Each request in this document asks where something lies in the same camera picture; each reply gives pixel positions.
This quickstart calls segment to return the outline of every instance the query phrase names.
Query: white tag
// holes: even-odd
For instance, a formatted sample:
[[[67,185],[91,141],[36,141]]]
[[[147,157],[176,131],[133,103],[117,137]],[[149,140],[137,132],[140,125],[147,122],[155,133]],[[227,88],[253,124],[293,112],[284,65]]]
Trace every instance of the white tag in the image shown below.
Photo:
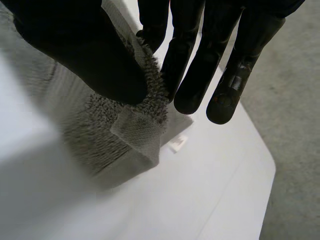
[[[169,147],[174,153],[177,153],[182,146],[186,143],[188,137],[186,135],[180,135],[173,140],[169,141]]]

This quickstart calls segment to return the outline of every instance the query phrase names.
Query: glove finger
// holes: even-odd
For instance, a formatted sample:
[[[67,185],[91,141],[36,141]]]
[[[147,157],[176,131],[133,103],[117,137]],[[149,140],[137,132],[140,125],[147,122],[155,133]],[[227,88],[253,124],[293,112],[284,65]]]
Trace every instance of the glove finger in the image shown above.
[[[169,0],[138,0],[138,6],[143,30],[138,31],[136,36],[143,38],[155,53],[166,36]]]
[[[161,73],[172,101],[196,42],[204,0],[171,0],[170,7],[174,31]]]

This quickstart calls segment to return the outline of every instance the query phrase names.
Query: white table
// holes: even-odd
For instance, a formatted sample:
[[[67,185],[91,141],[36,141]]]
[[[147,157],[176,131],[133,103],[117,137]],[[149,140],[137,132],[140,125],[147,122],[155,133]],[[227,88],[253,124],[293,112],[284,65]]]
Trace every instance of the white table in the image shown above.
[[[136,1],[125,2],[138,20]],[[169,24],[160,61],[172,32]],[[165,145],[159,166],[95,192],[0,54],[0,239],[259,239],[275,164],[241,104],[225,125],[207,120],[221,74],[182,133],[188,140],[180,151]]]

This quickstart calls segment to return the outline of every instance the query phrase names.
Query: black glove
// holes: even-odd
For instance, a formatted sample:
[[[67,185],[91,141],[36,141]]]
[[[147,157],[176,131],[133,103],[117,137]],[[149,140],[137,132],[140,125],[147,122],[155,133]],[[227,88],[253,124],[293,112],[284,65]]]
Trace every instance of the black glove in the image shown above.
[[[145,98],[145,74],[101,8],[102,0],[1,1],[30,45],[74,72],[95,92],[126,104]]]
[[[262,49],[282,27],[285,17],[303,1],[171,0],[174,32],[161,72],[175,108],[183,114],[192,114],[198,109],[241,16],[232,54],[206,111],[213,123],[227,123]],[[143,30],[137,35],[155,52],[165,37],[169,0],[138,0],[138,3]],[[196,41],[204,4],[201,42],[180,85]]]

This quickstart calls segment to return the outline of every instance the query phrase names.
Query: gray carpet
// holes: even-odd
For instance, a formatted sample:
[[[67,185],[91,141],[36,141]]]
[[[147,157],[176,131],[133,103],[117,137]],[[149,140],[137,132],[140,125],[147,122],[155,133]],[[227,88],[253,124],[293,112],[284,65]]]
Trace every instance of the gray carpet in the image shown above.
[[[307,0],[265,47],[242,95],[276,163],[260,240],[320,239],[319,98],[320,1]]]

